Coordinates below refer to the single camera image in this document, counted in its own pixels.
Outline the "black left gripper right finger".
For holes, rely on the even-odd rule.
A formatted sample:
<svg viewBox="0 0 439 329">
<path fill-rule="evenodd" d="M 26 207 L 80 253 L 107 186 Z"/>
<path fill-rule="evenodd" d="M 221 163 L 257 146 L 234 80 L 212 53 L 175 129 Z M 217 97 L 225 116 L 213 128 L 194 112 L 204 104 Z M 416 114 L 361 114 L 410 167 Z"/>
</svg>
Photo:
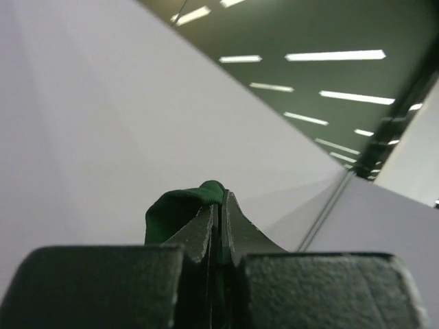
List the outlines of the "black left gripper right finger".
<svg viewBox="0 0 439 329">
<path fill-rule="evenodd" d="M 394 255 L 288 252 L 243 213 L 221 209 L 224 306 L 231 328 L 429 328 L 413 277 Z"/>
</svg>

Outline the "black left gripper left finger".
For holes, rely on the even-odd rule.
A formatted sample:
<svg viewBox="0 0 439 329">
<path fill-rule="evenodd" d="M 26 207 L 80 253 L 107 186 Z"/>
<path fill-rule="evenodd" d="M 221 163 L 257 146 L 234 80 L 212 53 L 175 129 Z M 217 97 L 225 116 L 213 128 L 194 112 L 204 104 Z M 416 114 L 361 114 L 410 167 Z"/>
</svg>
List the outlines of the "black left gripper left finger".
<svg viewBox="0 0 439 329">
<path fill-rule="evenodd" d="M 217 222 L 207 206 L 163 244 L 36 249 L 6 291 L 1 327 L 215 328 Z"/>
</svg>

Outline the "white and green t shirt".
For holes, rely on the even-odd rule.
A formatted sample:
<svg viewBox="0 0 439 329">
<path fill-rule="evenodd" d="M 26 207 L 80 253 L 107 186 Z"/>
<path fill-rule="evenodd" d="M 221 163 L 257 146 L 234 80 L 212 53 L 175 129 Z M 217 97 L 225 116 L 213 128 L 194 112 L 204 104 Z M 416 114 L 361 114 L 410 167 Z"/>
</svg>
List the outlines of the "white and green t shirt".
<svg viewBox="0 0 439 329">
<path fill-rule="evenodd" d="M 187 225 L 205 206 L 221 204 L 226 189 L 216 181 L 161 195 L 145 214 L 145 243 L 164 243 Z"/>
</svg>

